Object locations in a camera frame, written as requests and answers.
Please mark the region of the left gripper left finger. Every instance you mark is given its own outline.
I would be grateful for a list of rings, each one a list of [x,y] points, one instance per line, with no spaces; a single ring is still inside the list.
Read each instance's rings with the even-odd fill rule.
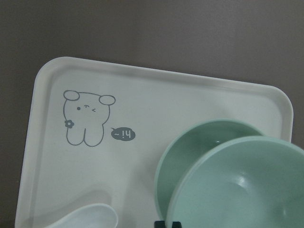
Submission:
[[[166,228],[166,223],[164,220],[158,220],[154,222],[154,228]]]

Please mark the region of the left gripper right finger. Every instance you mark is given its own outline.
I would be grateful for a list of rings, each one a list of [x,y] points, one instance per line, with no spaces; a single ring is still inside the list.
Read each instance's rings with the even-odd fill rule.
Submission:
[[[182,224],[179,221],[174,221],[172,223],[172,228],[182,228]]]

